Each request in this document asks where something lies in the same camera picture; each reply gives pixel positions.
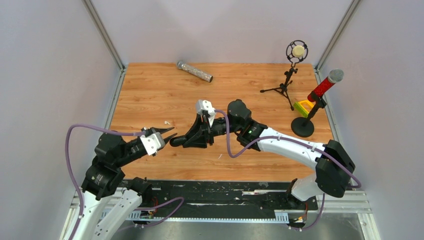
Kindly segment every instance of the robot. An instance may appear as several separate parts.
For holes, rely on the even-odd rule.
[[[130,142],[121,136],[102,134],[95,148],[96,157],[87,170],[82,183],[84,209],[82,216],[75,216],[64,240],[109,240],[127,216],[137,207],[146,206],[151,199],[152,185],[146,179],[134,178],[126,187],[121,200],[100,222],[100,215],[115,193],[125,174],[121,167],[145,155],[155,156],[169,142],[172,147],[207,148],[214,144],[214,137],[237,135],[237,141],[245,149],[271,152],[296,160],[315,173],[294,179],[285,193],[285,200],[293,208],[311,197],[326,193],[341,198],[349,187],[355,164],[342,145],[330,140],[317,143],[282,134],[252,119],[252,112],[237,99],[229,103],[224,117],[215,118],[216,112],[207,100],[196,103],[196,118],[185,135],[176,133],[163,138],[162,134],[173,129],[144,128],[145,135]]]

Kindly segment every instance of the scratched black surface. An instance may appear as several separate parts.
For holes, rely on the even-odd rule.
[[[148,180],[152,183],[153,197],[159,204],[176,197],[184,197],[184,204],[173,217],[180,218],[232,218],[232,219],[274,219],[274,210],[293,210],[285,201],[285,192],[268,192],[262,195],[242,195],[242,191],[285,190],[289,182],[229,182],[229,181],[176,181]],[[120,187],[125,187],[123,180]],[[317,210],[316,198],[308,201],[309,210]],[[179,204],[175,201],[161,207],[156,217],[165,217]],[[192,204],[228,204],[228,205],[192,205]],[[302,204],[297,210],[304,210]]]

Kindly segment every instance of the red microphone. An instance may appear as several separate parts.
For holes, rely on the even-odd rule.
[[[331,70],[328,74],[328,77],[326,77],[324,81],[322,81],[318,86],[316,86],[312,92],[315,93],[319,98],[322,97],[324,93],[327,92],[327,90],[329,90],[334,84],[340,82],[344,75],[345,73],[341,69]],[[307,96],[307,99],[309,102],[315,102],[315,100],[312,98],[312,93]]]

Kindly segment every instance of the red microphone handle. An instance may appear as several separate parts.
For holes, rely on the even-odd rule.
[[[312,92],[314,92],[319,98],[324,95],[327,90],[329,90],[335,83],[332,83],[329,81],[329,78],[326,77],[324,81],[322,81]],[[307,99],[309,102],[315,102],[315,100],[312,98],[312,95],[309,94],[307,96]]]

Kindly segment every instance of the wooden tabletop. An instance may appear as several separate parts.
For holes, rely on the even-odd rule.
[[[300,116],[291,111],[286,98],[275,91],[260,93],[261,89],[275,88],[286,79],[289,64],[192,64],[213,75],[211,83],[176,68],[175,63],[131,63],[119,95],[111,129],[137,132],[143,127],[175,127],[172,133],[184,135],[196,118],[197,100],[208,100],[215,109],[227,111],[231,101],[241,99],[252,111],[252,118],[283,134],[293,137],[291,122]],[[292,103],[305,100],[317,86],[310,64],[298,64],[293,83],[288,87]],[[327,143],[332,133],[326,112],[320,109],[312,119],[315,132],[306,138]],[[231,135],[231,151],[243,147]],[[147,177],[166,180],[213,181],[291,181],[313,171],[281,155],[245,151],[237,158],[227,154],[226,137],[215,137],[208,148],[182,148],[167,145],[157,156],[145,156],[122,169],[125,178]]]

